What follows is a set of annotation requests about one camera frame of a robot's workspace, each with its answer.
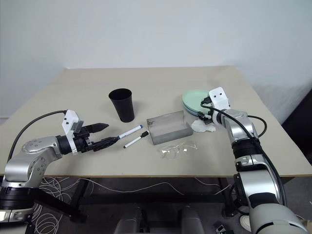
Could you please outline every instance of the white cloth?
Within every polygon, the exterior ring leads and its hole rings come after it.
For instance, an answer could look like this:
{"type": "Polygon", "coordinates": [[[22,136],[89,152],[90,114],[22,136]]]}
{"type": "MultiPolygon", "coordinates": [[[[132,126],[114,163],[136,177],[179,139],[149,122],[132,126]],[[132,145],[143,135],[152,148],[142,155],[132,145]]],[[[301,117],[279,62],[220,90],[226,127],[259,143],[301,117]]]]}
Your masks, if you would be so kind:
{"type": "Polygon", "coordinates": [[[192,125],[191,128],[193,129],[194,132],[198,132],[198,133],[203,133],[205,131],[209,131],[209,132],[215,132],[215,126],[213,123],[210,124],[205,124],[204,121],[198,119],[195,120],[192,125]]]}

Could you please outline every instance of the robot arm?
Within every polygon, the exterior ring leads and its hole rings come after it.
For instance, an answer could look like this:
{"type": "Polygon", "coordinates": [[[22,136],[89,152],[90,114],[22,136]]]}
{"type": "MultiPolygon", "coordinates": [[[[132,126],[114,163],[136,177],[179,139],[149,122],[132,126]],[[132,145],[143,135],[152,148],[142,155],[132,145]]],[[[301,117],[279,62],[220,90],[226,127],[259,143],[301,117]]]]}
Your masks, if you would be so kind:
{"type": "Polygon", "coordinates": [[[0,187],[0,224],[31,224],[34,200],[40,192],[37,188],[51,162],[71,152],[104,149],[119,140],[118,137],[108,137],[92,142],[90,133],[102,131],[108,124],[84,127],[82,124],[76,113],[68,110],[62,124],[66,135],[31,140],[23,145],[21,152],[9,159],[0,187]]]}
{"type": "Polygon", "coordinates": [[[285,200],[282,185],[260,146],[247,113],[230,109],[222,88],[211,90],[209,96],[201,106],[209,108],[213,122],[222,125],[228,132],[238,172],[234,175],[236,195],[244,205],[249,206],[252,233],[307,234],[307,229],[296,215],[281,204],[285,200]]]}

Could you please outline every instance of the light green plate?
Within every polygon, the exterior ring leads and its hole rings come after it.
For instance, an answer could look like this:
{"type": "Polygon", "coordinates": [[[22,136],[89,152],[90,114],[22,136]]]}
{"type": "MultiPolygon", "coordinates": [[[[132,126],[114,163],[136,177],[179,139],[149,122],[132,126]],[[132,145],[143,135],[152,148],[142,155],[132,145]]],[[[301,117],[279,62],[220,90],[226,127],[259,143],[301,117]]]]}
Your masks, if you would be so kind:
{"type": "Polygon", "coordinates": [[[207,90],[195,89],[189,90],[182,96],[182,101],[184,105],[194,112],[201,111],[204,114],[208,113],[207,108],[200,106],[200,102],[206,98],[209,94],[207,90]]]}

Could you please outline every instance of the stack of plates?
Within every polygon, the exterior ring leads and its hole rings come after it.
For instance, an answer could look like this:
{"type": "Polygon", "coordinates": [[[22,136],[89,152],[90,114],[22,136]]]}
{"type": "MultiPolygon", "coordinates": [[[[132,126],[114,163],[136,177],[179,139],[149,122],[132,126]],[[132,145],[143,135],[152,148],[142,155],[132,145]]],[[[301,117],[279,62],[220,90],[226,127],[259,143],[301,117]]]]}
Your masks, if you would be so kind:
{"type": "Polygon", "coordinates": [[[209,95],[207,90],[189,90],[182,96],[184,108],[192,115],[197,116],[197,112],[208,113],[207,108],[200,106],[200,102],[209,95]]]}

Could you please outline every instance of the white cable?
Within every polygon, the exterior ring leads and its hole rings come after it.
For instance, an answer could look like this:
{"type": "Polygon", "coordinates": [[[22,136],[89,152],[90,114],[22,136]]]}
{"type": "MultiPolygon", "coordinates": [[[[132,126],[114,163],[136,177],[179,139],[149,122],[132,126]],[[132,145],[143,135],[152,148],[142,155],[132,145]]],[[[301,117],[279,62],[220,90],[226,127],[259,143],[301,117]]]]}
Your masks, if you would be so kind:
{"type": "MultiPolygon", "coordinates": [[[[199,180],[199,179],[196,178],[196,177],[194,177],[194,179],[196,179],[199,183],[201,183],[201,184],[203,184],[203,185],[208,185],[208,186],[214,185],[214,186],[217,186],[217,187],[220,188],[220,185],[218,185],[218,184],[206,184],[206,183],[204,183],[203,181],[199,180]]],[[[222,192],[223,190],[227,189],[229,186],[231,186],[231,184],[229,184],[227,187],[225,187],[225,188],[222,189],[221,191],[218,191],[218,192],[217,192],[216,194],[214,194],[214,195],[219,194],[219,193],[222,192]]]]}
{"type": "Polygon", "coordinates": [[[138,191],[141,191],[141,190],[145,190],[145,189],[149,189],[151,187],[154,187],[154,186],[158,186],[158,185],[161,185],[161,184],[168,184],[171,188],[173,188],[178,194],[181,194],[181,195],[184,195],[183,193],[181,193],[179,190],[177,190],[172,184],[168,183],[168,182],[161,182],[161,183],[158,183],[158,184],[154,184],[154,185],[151,185],[151,186],[148,186],[148,187],[145,187],[145,188],[141,188],[141,189],[136,189],[136,190],[132,190],[132,191],[120,191],[120,190],[116,190],[116,189],[110,189],[110,188],[107,188],[105,187],[104,185],[101,185],[99,183],[96,183],[90,179],[85,179],[85,178],[79,178],[78,180],[88,180],[94,184],[97,184],[98,186],[104,188],[104,189],[107,189],[107,190],[110,190],[110,191],[113,191],[113,192],[118,192],[118,193],[134,193],[134,192],[138,192],[138,191]]]}
{"type": "Polygon", "coordinates": [[[94,183],[92,183],[92,190],[91,190],[89,196],[91,196],[91,194],[93,193],[93,189],[94,189],[94,183]]]}
{"type": "Polygon", "coordinates": [[[303,217],[300,216],[300,215],[297,215],[297,214],[296,214],[296,216],[297,216],[298,218],[300,218],[300,219],[305,219],[305,218],[303,218],[303,217]]]}
{"type": "Polygon", "coordinates": [[[198,178],[196,178],[196,177],[194,177],[194,179],[196,179],[199,183],[201,183],[201,184],[203,184],[203,185],[208,185],[208,186],[210,186],[210,185],[214,185],[214,186],[217,186],[217,187],[219,187],[219,188],[220,188],[220,185],[218,185],[218,184],[206,184],[206,183],[204,183],[203,181],[199,180],[199,179],[198,179],[198,178]]]}
{"type": "Polygon", "coordinates": [[[229,188],[231,185],[229,184],[228,186],[226,186],[224,189],[220,190],[219,192],[215,193],[214,195],[219,194],[220,192],[222,192],[223,190],[226,190],[227,188],[229,188]]]}
{"type": "MultiPolygon", "coordinates": [[[[74,187],[78,183],[78,181],[76,181],[72,185],[67,186],[66,188],[62,188],[60,183],[67,180],[68,178],[69,177],[63,178],[60,181],[58,181],[56,178],[46,177],[42,180],[42,183],[39,187],[46,193],[51,194],[52,196],[60,199],[61,201],[64,200],[65,196],[68,197],[70,201],[71,200],[70,195],[62,192],[74,187]]],[[[51,213],[41,214],[41,211],[42,206],[36,204],[34,206],[34,213],[32,218],[32,221],[36,220],[35,232],[38,234],[56,234],[59,229],[59,222],[62,219],[62,215],[59,217],[59,219],[57,219],[53,214],[51,213]]]]}

